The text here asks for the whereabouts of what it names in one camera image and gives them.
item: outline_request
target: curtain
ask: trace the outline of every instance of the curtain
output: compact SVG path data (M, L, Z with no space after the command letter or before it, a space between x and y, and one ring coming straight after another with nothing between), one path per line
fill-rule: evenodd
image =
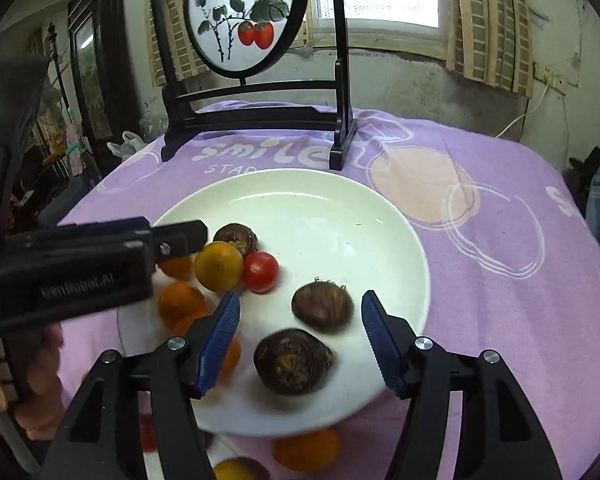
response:
M208 70L202 60L196 55L191 46L184 20L184 0L164 0L164 17L169 37L169 47L178 79L186 79ZM149 66L154 86L163 86L167 83L164 70L160 62L158 41L155 35L154 18L152 15L151 1L146 0L145 26L147 34L147 50L149 53Z
M533 63L526 0L449 0L446 67L531 97Z

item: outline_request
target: taro root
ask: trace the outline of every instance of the taro root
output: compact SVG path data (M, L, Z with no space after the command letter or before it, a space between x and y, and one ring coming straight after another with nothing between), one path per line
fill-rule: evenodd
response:
M346 325L353 316L353 300L345 286L314 282L301 286L291 299L291 310L302 322L329 332Z
M214 235L215 242L227 242L240 251L244 258L258 250L258 237L246 225L227 224Z
M312 391L333 361L331 349L298 328L266 336L253 353L253 363L264 385L277 394Z

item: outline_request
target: wall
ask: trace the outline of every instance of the wall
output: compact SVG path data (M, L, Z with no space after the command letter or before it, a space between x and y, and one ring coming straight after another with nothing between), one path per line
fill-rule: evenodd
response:
M563 96L549 90L526 118L521 142L561 169L570 156L584 159L600 146L600 18L585 0L528 0L549 21L532 27L534 59L566 74ZM544 85L535 82L533 108Z
M309 50L301 55L294 49L266 72L250 82L283 79L320 79L333 73L333 49ZM413 59L388 52L350 51L351 101L357 108L384 110L400 117L430 119L465 130L495 135L515 117L524 113L526 99L499 89L469 81L448 72L439 63ZM235 84L213 73L198 77L200 88ZM245 100L291 101L301 104L335 106L333 91L289 91L241 96ZM209 100L198 106L217 100ZM522 124L507 133L518 139Z
M43 17L39 15L28 16L16 26L0 34L0 57L20 56L26 52L27 42L33 31L40 26Z
M62 30L59 24L67 2L16 0L0 23L0 52L10 52L18 43L20 33L16 34L15 30L29 27L32 21L46 24L49 19L53 19L58 28L62 52L66 47L66 28ZM522 134L522 143L560 170L566 153L585 158L593 146L600 145L600 19L585 0L528 2L533 10L548 19L536 18L532 27L535 60L565 74L571 84L564 97L549 90L538 111L514 126L509 137L517 139ZM164 107L160 89L152 86L149 72L145 5L146 0L125 0L126 31L141 108L161 115ZM436 62L363 50L353 50L350 57L355 107L379 108L401 117L432 119L490 135L498 133L525 110L524 99L467 81ZM63 61L68 62L68 55ZM331 70L333 61L334 52L330 49L292 51L253 80L321 78ZM70 71L63 73L63 80L71 101L75 93ZM234 84L213 73L205 73L189 83L191 89ZM540 99L543 88L536 82L530 109ZM333 95L322 91L244 98L333 104Z

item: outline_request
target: wooden cabinet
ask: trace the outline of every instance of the wooden cabinet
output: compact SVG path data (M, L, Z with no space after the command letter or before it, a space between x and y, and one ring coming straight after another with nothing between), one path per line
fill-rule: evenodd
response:
M106 175L120 163L107 142L119 144L123 131L139 131L124 0L72 0L69 35L82 128L100 171Z

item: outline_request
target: yellow orange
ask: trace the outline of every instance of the yellow orange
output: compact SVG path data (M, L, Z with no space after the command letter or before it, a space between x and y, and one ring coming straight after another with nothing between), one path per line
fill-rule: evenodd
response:
M196 278L213 292L234 288L242 279L244 260L240 251L227 242L211 242L202 249L194 263Z
M256 480L253 472L241 460L225 460L214 468L216 480Z

